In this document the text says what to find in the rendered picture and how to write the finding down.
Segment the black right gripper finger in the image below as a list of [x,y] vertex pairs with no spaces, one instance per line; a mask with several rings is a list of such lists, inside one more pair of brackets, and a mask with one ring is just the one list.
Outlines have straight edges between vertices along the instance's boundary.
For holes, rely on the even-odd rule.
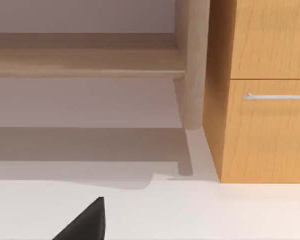
[[52,240],[105,240],[105,198],[98,197]]

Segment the orange wooden cupboard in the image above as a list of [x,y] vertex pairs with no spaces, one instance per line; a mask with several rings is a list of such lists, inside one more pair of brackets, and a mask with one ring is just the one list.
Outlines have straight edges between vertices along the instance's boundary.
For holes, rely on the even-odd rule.
[[220,182],[232,80],[300,80],[300,0],[210,2],[203,129]]

